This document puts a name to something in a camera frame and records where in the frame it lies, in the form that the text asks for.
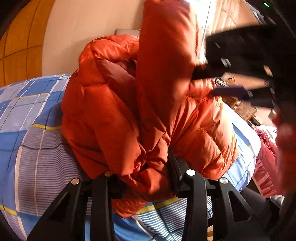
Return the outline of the right hand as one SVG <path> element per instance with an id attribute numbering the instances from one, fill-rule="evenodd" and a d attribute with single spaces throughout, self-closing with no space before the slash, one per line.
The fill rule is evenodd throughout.
<path id="1" fill-rule="evenodd" d="M 276 160 L 280 169 L 281 184 L 286 191 L 295 191 L 295 126 L 284 123 L 277 113 L 273 118 L 277 127 Z"/>

